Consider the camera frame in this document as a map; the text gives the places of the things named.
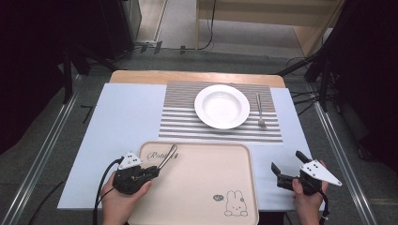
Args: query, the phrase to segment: cartoon bunny print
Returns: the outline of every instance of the cartoon bunny print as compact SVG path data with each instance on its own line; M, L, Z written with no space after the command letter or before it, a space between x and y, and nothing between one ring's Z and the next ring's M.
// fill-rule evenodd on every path
M237 191L228 191L227 193L227 203L226 203L226 211L225 215L235 216L235 217L246 217L248 216L247 207L245 200L243 199L242 192L240 190Z

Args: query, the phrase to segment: human hand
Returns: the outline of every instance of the human hand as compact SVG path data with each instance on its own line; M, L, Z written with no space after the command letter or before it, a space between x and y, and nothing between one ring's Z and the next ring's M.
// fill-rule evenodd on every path
M103 186L101 196L110 189L114 188L115 172L112 173L108 182ZM103 225L123 225L125 224L134 209L135 204L141 197L146 195L152 185L152 181L146 182L136 193L127 195L120 193L116 189L111 190L102 198Z
M298 222L300 225L313 225L319 224L319 207L323 201L323 197L320 193L308 196L304 194L302 184L298 179L293 179L292 182L293 190L295 191L295 206L298 214ZM322 191L326 193L328 188L328 182L322 181Z

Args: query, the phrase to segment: table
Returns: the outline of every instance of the table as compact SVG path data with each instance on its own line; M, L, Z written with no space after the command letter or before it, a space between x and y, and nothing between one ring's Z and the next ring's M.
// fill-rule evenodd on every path
M211 20L214 0L196 0L196 49L199 20ZM292 25L305 56L314 52L333 27L344 0L218 0L216 21Z
M257 203L260 211L294 210L293 192L276 187L276 176L270 165L274 162L283 173L297 175L302 163L296 158L296 151L300 150L308 158L311 153L282 77L178 71L116 71L113 74L99 97L58 208L92 209L100 178L110 162L159 138L162 104L170 81L269 85L283 145L248 145Z

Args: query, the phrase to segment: black curtain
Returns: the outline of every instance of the black curtain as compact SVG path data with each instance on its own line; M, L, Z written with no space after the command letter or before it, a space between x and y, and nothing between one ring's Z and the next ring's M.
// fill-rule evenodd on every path
M64 85L56 1L0 0L0 154Z

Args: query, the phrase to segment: aluminum rail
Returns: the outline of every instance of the aluminum rail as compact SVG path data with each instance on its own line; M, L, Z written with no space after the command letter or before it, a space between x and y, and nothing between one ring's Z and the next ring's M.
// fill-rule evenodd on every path
M41 146L38 155L36 156L35 161L33 162L27 176L24 178L21 185L18 187L14 200L6 213L2 221L2 225L14 225L18 224L18 220L21 217L21 214L26 207L27 202L35 188L38 179L49 159L50 154L52 153L55 143L61 133L68 117L71 109L76 101L78 96L80 86L81 86L82 77L81 75L77 75L76 79L73 83L74 93L70 97L68 104L62 106L59 114L57 115L53 126L47 135L47 138L44 141L44 144Z
M307 87L310 91L314 91L314 88L312 88L308 83ZM323 111L319 102L316 102L314 106L319 116L319 119L322 123L322 126L328 136L334 156L336 157L340 169L342 170L347 187L351 193L351 197L354 201L354 204L357 206L357 210L360 214L360 218L363 224L377 225L378 223L376 221L372 208L362 190L362 187L360 185L359 180L357 179L357 176L354 174L354 171L351 167L351 164L348 161L348 158L345 155L344 148L340 143L336 131L334 130L334 127L329 118L329 114Z

